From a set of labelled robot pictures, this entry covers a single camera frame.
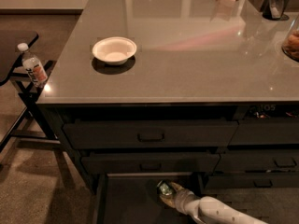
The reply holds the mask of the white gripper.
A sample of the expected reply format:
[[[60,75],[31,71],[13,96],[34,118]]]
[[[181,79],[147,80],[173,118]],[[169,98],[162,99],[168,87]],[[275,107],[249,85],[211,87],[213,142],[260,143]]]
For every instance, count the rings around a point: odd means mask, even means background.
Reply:
[[[177,193],[173,195],[160,194],[161,201],[171,208],[176,208],[180,213],[191,217],[199,217],[200,199],[190,190],[175,182],[170,182],[169,186]]]

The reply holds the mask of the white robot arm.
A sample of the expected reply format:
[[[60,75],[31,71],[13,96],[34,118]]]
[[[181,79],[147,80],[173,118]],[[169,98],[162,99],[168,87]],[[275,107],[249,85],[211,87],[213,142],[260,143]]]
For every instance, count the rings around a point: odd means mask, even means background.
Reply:
[[[163,203],[181,214],[190,216],[196,224],[267,224],[235,210],[216,198],[200,198],[191,190],[172,181],[160,181],[157,190]]]

